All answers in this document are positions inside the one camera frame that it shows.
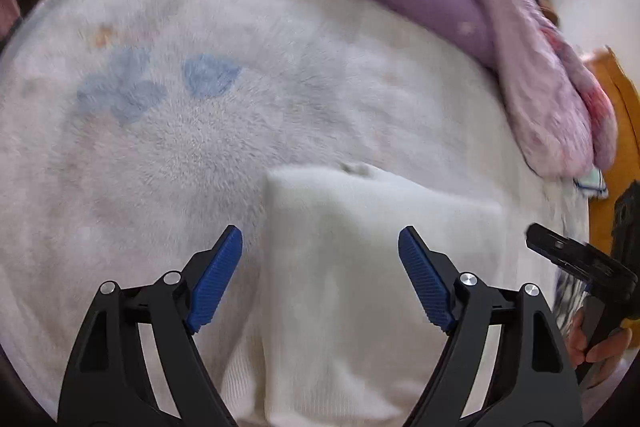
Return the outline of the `right hand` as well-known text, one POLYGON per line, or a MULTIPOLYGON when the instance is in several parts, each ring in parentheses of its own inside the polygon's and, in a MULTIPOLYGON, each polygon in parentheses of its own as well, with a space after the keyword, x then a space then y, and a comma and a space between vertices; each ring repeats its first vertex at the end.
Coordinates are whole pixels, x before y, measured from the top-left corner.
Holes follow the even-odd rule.
POLYGON ((596 364, 613 359, 620 361, 622 355, 630 345, 632 332, 630 329, 620 329, 597 345, 589 348, 586 334, 582 330, 584 323, 584 309, 580 308, 575 314, 570 331, 566 337, 566 349, 574 369, 582 363, 596 364))

